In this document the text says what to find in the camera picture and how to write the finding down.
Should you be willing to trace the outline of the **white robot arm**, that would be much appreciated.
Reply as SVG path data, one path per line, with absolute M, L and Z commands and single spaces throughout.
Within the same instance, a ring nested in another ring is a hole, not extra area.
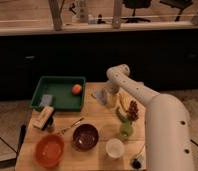
M 184 104 L 132 80 L 126 64 L 111 67 L 106 74 L 110 91 L 123 88 L 145 107 L 146 170 L 195 171 L 190 115 Z

